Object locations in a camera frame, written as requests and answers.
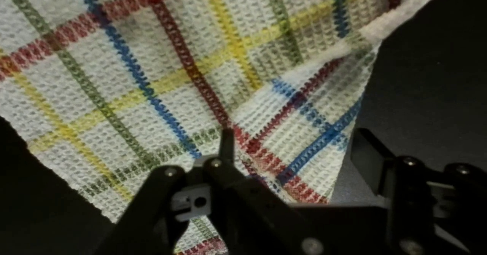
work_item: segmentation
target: yellow stripe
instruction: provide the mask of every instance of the yellow stripe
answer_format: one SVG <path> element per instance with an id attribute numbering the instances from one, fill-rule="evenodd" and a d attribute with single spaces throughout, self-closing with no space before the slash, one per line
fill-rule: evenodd
<path id="1" fill-rule="evenodd" d="M 306 10 L 303 10 L 290 17 L 289 21 L 291 23 L 291 28 L 293 30 L 297 30 L 299 28 L 302 28 L 303 26 L 308 26 L 318 19 L 330 15 L 332 12 L 332 8 L 333 0 L 327 0 L 317 5 L 314 5 Z M 257 33 L 253 33 L 251 36 L 244 37 L 242 39 L 242 44 L 245 45 L 246 48 L 255 48 L 268 42 L 272 42 L 273 40 L 279 38 L 281 35 L 282 33 L 280 31 L 279 24 L 274 24 Z M 198 66 L 200 72 L 203 75 L 206 75 L 215 68 L 221 66 L 224 62 L 230 60 L 231 57 L 232 54 L 230 54 L 229 49 L 223 48 L 221 50 L 213 52 L 202 60 L 197 61 L 196 65 Z M 160 95 L 175 90 L 182 85 L 188 84 L 190 82 L 191 80 L 186 74 L 186 71 L 181 68 L 175 72 L 170 73 L 168 76 L 164 76 L 163 78 L 152 82 L 151 85 L 154 88 L 155 93 L 157 95 Z M 143 96 L 141 90 L 134 89 L 123 95 L 122 97 L 113 100 L 110 103 L 110 107 L 114 111 L 119 112 L 125 109 L 135 107 L 144 101 L 145 97 Z M 98 110 L 95 110 L 83 117 L 80 117 L 78 120 L 69 123 L 68 127 L 72 128 L 75 132 L 84 132 L 86 130 L 90 130 L 104 120 L 104 116 Z M 38 139 L 28 141 L 29 150 L 33 153 L 46 151 L 54 144 L 56 144 L 56 142 L 59 142 L 61 139 L 63 139 L 63 137 L 61 134 L 59 134 L 59 132 L 49 132 L 42 137 L 39 137 Z"/>
<path id="2" fill-rule="evenodd" d="M 209 0 L 212 5 L 213 11 L 218 17 L 221 29 L 225 33 L 225 39 L 228 50 L 232 53 L 233 57 L 237 59 L 238 63 L 242 67 L 245 76 L 250 82 L 250 86 L 253 90 L 257 90 L 262 87 L 262 81 L 255 72 L 255 69 L 250 64 L 247 56 L 247 50 L 245 44 L 238 35 L 238 30 L 233 24 L 232 16 L 225 7 L 223 0 Z"/>
<path id="3" fill-rule="evenodd" d="M 55 113 L 54 109 L 46 102 L 42 97 L 42 94 L 31 85 L 27 77 L 22 73 L 14 73 L 14 81 L 24 89 L 25 94 L 30 98 L 31 102 L 43 111 L 44 115 L 50 120 L 50 122 L 56 127 L 56 132 L 64 140 L 70 141 L 71 144 L 84 156 L 84 158 L 93 165 L 98 172 L 108 177 L 108 180 L 112 183 L 116 191 L 127 201 L 132 199 L 130 192 L 119 185 L 110 176 L 111 172 L 108 167 L 79 139 L 76 132 L 65 125 L 61 118 Z"/>

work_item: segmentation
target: bolt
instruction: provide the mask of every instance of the bolt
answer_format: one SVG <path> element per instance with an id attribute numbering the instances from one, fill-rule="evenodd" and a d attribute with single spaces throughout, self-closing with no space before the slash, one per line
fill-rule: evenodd
<path id="1" fill-rule="evenodd" d="M 424 253 L 423 247 L 411 239 L 400 240 L 399 246 L 407 255 L 423 255 Z"/>
<path id="2" fill-rule="evenodd" d="M 174 174 L 177 173 L 177 170 L 175 170 L 174 168 L 170 167 L 168 168 L 164 174 L 166 174 L 167 177 L 172 177 Z"/>
<path id="3" fill-rule="evenodd" d="M 307 255 L 319 255 L 323 253 L 323 244 L 315 238 L 306 238 L 301 243 L 301 248 Z"/>
<path id="4" fill-rule="evenodd" d="M 214 158 L 212 160 L 212 167 L 219 167 L 221 166 L 221 160 L 219 158 Z"/>
<path id="5" fill-rule="evenodd" d="M 407 163 L 408 166 L 414 166 L 414 165 L 416 165 L 416 162 L 411 157 L 406 157 L 406 158 L 403 159 L 403 161 L 404 161 L 404 163 Z"/>
<path id="6" fill-rule="evenodd" d="M 467 174 L 470 173 L 470 170 L 466 166 L 464 166 L 464 165 L 459 165 L 457 167 L 457 171 L 460 172 L 463 175 L 467 175 Z"/>

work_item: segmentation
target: dark background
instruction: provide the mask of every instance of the dark background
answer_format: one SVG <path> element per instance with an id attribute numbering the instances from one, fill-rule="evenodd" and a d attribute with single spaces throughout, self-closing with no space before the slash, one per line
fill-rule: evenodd
<path id="1" fill-rule="evenodd" d="M 397 154 L 487 170 L 485 0 L 433 0 L 386 39 L 358 116 Z M 113 227 L 0 121 L 0 254 L 90 254 Z M 377 203 L 344 160 L 331 203 Z"/>

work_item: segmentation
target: plaid towel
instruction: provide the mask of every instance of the plaid towel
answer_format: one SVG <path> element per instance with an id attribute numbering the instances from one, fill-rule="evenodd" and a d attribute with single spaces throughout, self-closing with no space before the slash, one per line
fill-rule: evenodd
<path id="1" fill-rule="evenodd" d="M 428 1 L 0 0 L 0 115 L 113 222 L 224 126 L 241 172 L 326 203 L 381 40 Z M 176 252 L 225 247 L 197 218 Z"/>

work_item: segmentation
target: gray surface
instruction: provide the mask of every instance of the gray surface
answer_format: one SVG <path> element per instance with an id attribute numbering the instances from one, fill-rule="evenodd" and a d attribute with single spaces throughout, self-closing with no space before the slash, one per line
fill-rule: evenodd
<path id="1" fill-rule="evenodd" d="M 382 45 L 358 115 L 397 155 L 443 170 L 487 170 L 487 66 L 478 8 L 484 0 L 433 0 Z M 377 203 L 347 154 L 331 203 Z"/>

